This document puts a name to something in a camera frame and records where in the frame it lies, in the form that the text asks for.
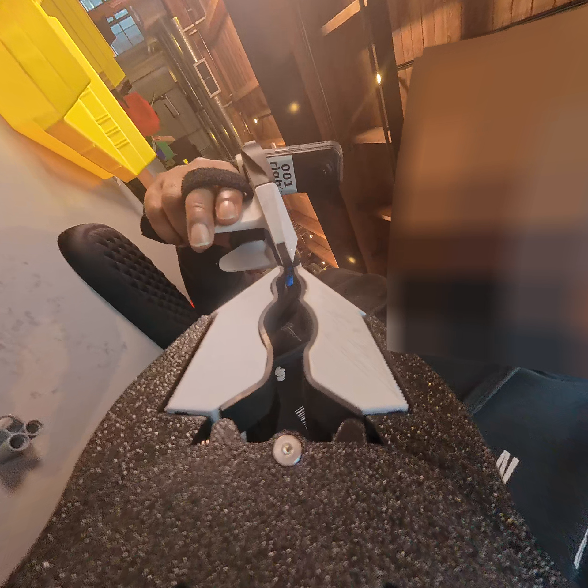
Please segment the red container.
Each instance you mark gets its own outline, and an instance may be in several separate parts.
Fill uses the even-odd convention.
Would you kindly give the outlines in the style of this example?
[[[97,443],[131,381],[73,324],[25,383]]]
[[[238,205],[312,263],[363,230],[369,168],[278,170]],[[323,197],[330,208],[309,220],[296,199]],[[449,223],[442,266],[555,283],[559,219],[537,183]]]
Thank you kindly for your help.
[[[129,80],[125,80],[121,87],[113,92],[121,108],[143,137],[159,134],[160,119],[158,114],[141,94],[132,89]]]

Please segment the yellow bins stack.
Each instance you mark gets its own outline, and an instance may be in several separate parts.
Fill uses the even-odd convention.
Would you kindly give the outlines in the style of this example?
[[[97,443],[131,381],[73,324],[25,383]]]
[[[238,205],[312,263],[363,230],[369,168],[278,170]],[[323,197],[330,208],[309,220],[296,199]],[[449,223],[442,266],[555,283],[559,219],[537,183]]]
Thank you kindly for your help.
[[[80,1],[40,1],[43,10],[56,18],[70,35],[92,68],[111,87],[124,80],[125,73],[115,59],[115,52],[103,37]]]

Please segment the person's right forearm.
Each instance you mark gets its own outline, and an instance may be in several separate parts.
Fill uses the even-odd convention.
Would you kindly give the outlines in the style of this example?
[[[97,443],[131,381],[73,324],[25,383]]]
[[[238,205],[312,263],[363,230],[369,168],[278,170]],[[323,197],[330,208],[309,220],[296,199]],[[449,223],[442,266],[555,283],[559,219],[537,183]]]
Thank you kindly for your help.
[[[236,243],[229,239],[226,244],[214,244],[203,252],[195,252],[189,246],[175,247],[187,295],[199,315],[211,314],[268,272],[223,271],[219,261],[236,247]]]

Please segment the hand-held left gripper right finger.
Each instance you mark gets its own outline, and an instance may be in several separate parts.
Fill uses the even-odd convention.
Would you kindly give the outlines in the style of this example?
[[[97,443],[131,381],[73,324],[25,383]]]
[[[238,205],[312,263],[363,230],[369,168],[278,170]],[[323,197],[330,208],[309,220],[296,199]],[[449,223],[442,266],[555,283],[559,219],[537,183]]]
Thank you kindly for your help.
[[[309,432],[337,432],[348,419],[408,413],[409,403],[365,320],[365,313],[303,268],[300,305],[311,320],[302,366]]]

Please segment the grey desk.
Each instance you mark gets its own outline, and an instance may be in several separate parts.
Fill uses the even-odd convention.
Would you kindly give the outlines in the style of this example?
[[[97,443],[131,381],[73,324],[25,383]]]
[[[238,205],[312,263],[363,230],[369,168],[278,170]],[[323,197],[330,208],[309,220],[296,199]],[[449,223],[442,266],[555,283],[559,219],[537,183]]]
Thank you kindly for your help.
[[[1,120],[1,415],[38,420],[1,464],[1,583],[50,519],[93,431],[162,350],[71,269],[57,239],[79,224],[121,232],[186,294],[175,250],[144,238],[142,206]]]

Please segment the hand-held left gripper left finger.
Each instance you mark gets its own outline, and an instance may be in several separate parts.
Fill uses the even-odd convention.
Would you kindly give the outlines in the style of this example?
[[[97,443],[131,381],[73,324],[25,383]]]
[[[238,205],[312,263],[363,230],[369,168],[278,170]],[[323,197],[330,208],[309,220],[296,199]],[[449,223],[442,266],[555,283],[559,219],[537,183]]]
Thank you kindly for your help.
[[[166,413],[231,419],[244,432],[270,412],[273,350],[264,320],[282,275],[281,267],[271,270],[213,313]]]

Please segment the yellow bin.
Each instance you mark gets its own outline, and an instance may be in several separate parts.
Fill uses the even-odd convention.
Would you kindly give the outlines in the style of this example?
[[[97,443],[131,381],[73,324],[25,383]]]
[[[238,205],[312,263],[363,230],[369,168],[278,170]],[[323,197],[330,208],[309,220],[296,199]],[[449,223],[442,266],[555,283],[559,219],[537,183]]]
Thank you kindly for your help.
[[[1,1],[1,116],[95,176],[128,182],[156,154],[111,89],[40,1]]]

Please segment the grey tube connector cluster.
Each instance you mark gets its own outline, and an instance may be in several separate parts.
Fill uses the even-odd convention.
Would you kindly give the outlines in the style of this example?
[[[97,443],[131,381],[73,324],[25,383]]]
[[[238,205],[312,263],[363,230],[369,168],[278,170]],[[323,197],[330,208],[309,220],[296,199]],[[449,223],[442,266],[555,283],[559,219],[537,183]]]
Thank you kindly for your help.
[[[29,452],[33,439],[43,430],[37,419],[20,420],[14,415],[1,416],[1,463],[6,463]]]

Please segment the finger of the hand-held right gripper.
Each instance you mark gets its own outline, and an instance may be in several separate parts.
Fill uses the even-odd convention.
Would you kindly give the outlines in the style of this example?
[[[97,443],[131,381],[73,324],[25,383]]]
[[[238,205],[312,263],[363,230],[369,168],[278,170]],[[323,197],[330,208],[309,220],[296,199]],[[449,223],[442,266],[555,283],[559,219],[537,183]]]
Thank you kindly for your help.
[[[219,260],[227,273],[273,269],[277,266],[272,248],[264,240],[244,242]]]
[[[266,231],[266,242],[277,265],[284,268],[296,267],[299,264],[296,252],[298,236],[282,195],[273,182],[266,182],[254,188],[251,213],[255,218],[255,228]]]

